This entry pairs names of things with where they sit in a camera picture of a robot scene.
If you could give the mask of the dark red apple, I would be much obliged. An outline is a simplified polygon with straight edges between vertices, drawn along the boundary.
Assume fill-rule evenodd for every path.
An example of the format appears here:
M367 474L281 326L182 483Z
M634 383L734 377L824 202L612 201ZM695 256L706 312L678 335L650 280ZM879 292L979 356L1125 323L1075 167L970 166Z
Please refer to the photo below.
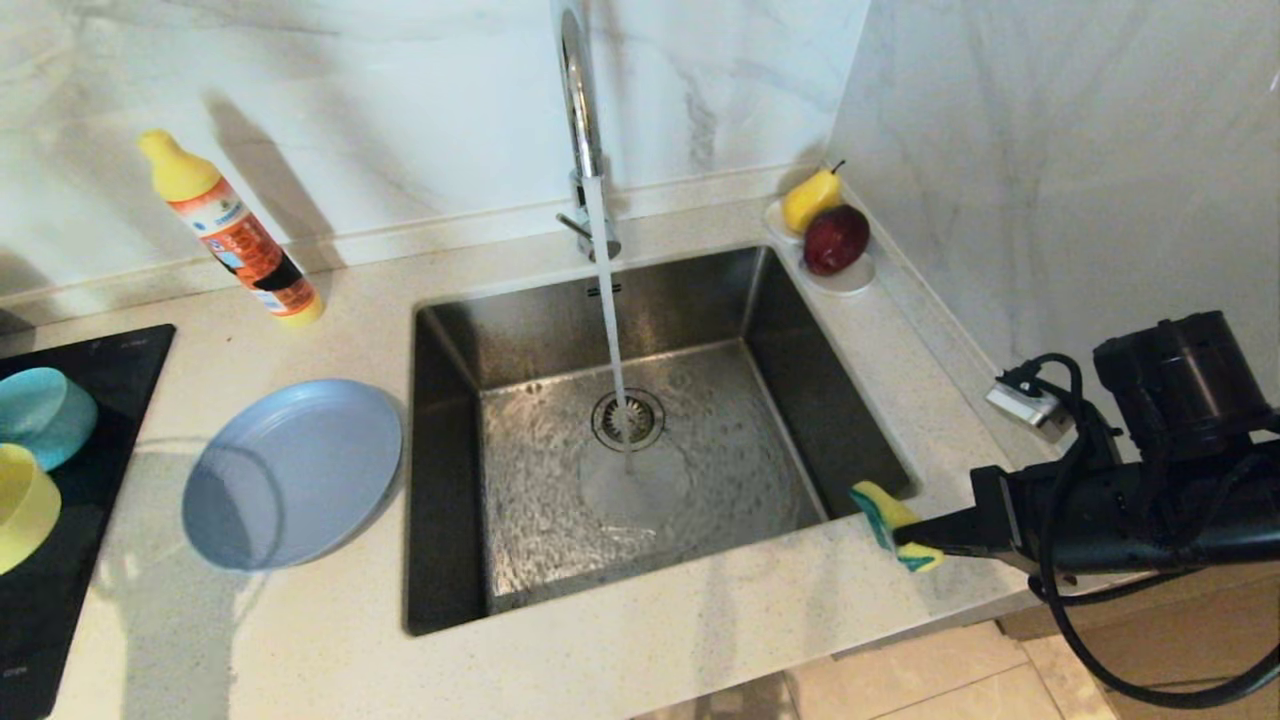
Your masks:
M815 275L835 275L858 261L870 243L867 215L838 205L815 215L804 234L803 264Z

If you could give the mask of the black induction cooktop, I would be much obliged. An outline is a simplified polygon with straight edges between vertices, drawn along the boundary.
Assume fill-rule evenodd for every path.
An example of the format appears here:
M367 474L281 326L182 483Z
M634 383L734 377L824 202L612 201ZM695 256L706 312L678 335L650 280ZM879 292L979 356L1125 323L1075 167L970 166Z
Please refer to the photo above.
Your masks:
M0 380L51 368L97 409L86 443L50 473L61 495L50 536L0 574L0 720L44 720L54 710L102 539L175 333L173 324L161 324L0 357Z

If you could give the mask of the beige wooden cabinet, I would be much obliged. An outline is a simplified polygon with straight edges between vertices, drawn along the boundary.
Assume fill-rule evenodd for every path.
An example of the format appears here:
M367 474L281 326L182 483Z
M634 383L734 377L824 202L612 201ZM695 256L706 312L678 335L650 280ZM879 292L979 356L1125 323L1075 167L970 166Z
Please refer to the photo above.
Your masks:
M1198 571L1068 616L1121 679L1156 691L1204 689L1280 643L1280 562Z

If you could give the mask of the teal bowl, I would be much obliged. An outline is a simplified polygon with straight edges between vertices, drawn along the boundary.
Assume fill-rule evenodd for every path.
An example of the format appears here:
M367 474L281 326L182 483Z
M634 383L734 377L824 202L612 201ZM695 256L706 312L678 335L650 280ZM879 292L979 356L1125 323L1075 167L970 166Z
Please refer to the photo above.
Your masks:
M46 473L74 457L99 420L91 395L50 366L0 380L0 445L27 448Z

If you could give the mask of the small white dish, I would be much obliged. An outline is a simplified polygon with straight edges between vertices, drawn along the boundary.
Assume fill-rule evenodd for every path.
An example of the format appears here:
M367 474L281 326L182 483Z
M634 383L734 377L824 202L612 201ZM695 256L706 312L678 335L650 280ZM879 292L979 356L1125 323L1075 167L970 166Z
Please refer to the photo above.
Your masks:
M868 290L876 281L876 259L864 252L856 261L832 275L814 273L804 258L797 260L803 279L817 292L835 297L851 297Z
M787 227L782 205L782 199L774 199L765 209L763 223L777 242L791 246L803 246L804 236L803 233L792 232Z

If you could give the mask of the chrome kitchen faucet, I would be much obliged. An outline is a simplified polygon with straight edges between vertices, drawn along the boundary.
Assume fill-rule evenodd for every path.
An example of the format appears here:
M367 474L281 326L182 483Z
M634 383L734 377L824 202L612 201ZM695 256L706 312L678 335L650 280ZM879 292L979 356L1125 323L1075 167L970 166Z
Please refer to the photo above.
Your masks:
M614 237L611 214L607 210L591 214L588 204L588 181L603 182L607 163L599 135L585 0L548 1L573 155L573 169L568 174L573 215L561 213L557 220L577 236L579 249L589 260L595 259L595 234L605 237L609 259L614 259L621 243Z

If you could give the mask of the yellow pear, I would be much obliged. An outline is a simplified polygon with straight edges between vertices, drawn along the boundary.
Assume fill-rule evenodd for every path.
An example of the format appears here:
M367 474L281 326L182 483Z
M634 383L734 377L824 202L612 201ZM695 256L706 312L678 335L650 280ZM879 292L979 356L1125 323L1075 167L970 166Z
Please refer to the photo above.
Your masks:
M844 164L845 160L841 160L817 170L782 197L780 208L788 232L803 234L817 215L842 202L838 172Z

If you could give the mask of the stainless steel sink basin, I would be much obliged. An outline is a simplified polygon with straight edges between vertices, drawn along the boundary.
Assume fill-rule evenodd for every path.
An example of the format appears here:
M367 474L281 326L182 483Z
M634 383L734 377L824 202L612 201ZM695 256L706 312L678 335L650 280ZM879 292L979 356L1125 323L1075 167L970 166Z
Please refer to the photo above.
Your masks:
M748 246L616 272L618 372L591 277L419 307L404 629L846 518L861 479L913 495L790 269ZM616 452L591 414L626 387L658 397L666 428Z

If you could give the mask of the metal sink drain strainer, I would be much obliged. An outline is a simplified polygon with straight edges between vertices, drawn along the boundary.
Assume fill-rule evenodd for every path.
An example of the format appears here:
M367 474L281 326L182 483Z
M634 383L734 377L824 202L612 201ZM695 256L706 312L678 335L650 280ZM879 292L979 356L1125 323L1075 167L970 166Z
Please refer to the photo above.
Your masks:
M666 409L646 389L626 387L623 404L616 392L600 397L591 411L591 432L598 442L616 452L653 446L666 428Z

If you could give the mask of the yellow-green bowl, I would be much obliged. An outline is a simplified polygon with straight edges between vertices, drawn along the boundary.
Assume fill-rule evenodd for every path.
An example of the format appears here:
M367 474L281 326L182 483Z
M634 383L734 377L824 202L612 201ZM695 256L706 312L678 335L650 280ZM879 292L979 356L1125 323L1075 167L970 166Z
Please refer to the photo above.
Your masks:
M60 491L36 456L19 445L0 445L0 577L45 543L60 512Z

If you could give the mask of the orange dish soap bottle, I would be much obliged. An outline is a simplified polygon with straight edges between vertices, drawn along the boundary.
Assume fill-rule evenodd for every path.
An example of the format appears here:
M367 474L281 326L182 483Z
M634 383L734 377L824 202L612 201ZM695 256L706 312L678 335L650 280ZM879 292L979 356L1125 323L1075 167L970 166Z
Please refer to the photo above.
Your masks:
M210 160L164 129L143 132L138 147L155 193L273 316L300 327L324 314L321 295Z

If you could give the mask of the blue-grey plate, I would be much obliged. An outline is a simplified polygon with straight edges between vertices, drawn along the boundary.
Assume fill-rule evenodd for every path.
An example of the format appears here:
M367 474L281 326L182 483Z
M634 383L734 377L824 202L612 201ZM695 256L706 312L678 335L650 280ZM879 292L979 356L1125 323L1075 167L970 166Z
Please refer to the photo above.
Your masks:
M320 559L380 512L403 442L401 413L384 389L330 378L275 391L200 454L180 505L186 537L228 571Z

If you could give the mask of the yellow and green sponge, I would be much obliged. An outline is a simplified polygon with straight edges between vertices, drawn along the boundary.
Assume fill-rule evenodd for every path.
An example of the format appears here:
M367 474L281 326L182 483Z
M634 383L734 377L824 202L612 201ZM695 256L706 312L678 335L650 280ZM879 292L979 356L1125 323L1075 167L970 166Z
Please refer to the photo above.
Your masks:
M941 550L916 542L899 542L895 532L922 523L906 503L895 498L877 483L859 480L850 491L854 503L867 516L870 530L881 548L892 553L900 565L910 573L924 573L937 569L945 561Z

